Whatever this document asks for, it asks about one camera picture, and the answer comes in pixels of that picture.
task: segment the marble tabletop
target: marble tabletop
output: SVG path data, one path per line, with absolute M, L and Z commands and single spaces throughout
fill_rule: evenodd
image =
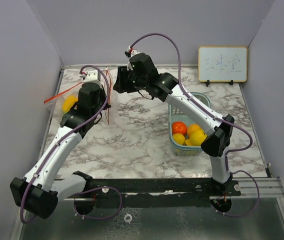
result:
M 113 81 L 117 68 L 109 68 Z M 158 68 L 177 77 L 177 69 Z M 264 164 L 256 143 L 251 121 L 237 83 L 214 83 L 207 87 L 197 78 L 196 68 L 182 68 L 182 82 L 191 92 L 206 95 L 211 108 L 231 114 L 235 122 L 252 134 L 253 146 L 242 152 L 230 153 L 232 171 L 243 169 L 254 177 L 266 177 Z M 60 92 L 80 81 L 79 69 L 65 69 Z M 55 105 L 46 147 L 52 141 L 62 119 L 62 104 L 74 88 L 61 96 Z M 84 139 L 70 153 L 61 167 L 59 178 L 67 178 L 82 171 L 94 178 L 207 178 L 211 176 L 209 156 L 175 156 L 170 149 L 168 135 L 168 105 L 158 99 L 148 100 L 138 93 L 117 94 L 112 91 L 110 125 L 105 117 L 89 130 Z M 249 143 L 248 137 L 233 130 L 230 149 Z

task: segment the orange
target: orange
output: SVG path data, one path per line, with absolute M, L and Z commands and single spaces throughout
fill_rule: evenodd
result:
M 186 125 L 181 121 L 176 121 L 172 123 L 172 134 L 186 134 Z
M 190 126 L 187 127 L 186 134 L 188 135 L 188 137 L 190 137 L 191 133 L 198 129 L 200 129 L 199 125 L 191 124 Z
M 184 141 L 185 141 L 185 137 L 183 134 L 181 133 L 175 133 L 172 135 L 173 137 L 173 140 L 177 143 L 177 144 L 180 144 L 180 145 L 183 145 Z
M 207 135 L 202 129 L 195 130 L 190 135 L 190 140 L 193 146 L 201 146 L 202 142 L 206 139 Z

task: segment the white wall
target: white wall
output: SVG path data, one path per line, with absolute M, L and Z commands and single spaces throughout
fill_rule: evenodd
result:
M 248 108 L 267 162 L 284 185 L 284 0 L 276 0 L 249 47 Z
M 66 65 L 126 63 L 124 51 L 144 34 L 176 41 L 183 64 L 197 63 L 200 45 L 248 46 L 273 0 L 28 0 L 50 31 Z M 157 64 L 177 64 L 160 37 L 137 45 Z
M 25 0 L 0 0 L 0 240 L 17 216 L 10 182 L 37 160 L 61 61 Z

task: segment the green basket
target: green basket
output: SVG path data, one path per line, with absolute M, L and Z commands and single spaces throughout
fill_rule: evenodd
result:
M 207 105 L 209 108 L 211 107 L 210 100 L 203 94 L 198 92 L 191 92 L 193 96 L 195 96 L 202 103 Z M 202 151 L 201 146 L 185 146 L 177 144 L 172 137 L 172 123 L 181 121 L 185 123 L 187 126 L 190 124 L 196 124 L 191 118 L 185 115 L 180 109 L 169 104 L 168 106 L 168 121 L 169 121 L 169 137 L 171 141 L 171 150 L 176 156 L 195 156 Z

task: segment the yellow fruit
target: yellow fruit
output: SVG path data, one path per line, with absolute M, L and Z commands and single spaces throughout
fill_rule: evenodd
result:
M 188 137 L 190 137 L 191 133 L 198 129 L 200 129 L 199 125 L 191 124 L 190 126 L 187 127 L 186 134 L 188 135 Z
M 191 142 L 190 139 L 185 140 L 184 145 L 186 146 L 193 146 L 193 143 Z
M 201 146 L 202 142 L 206 139 L 207 135 L 202 129 L 195 130 L 190 135 L 190 140 L 193 146 Z
M 173 137 L 173 140 L 177 143 L 177 144 L 180 144 L 180 145 L 183 145 L 184 141 L 185 141 L 185 137 L 183 134 L 181 133 L 175 133 L 172 135 Z
M 63 103 L 63 106 L 62 106 L 62 110 L 64 113 L 67 113 L 71 107 L 74 105 L 74 103 L 76 103 L 78 101 L 78 98 L 75 97 L 74 95 L 69 95 L 64 103 Z

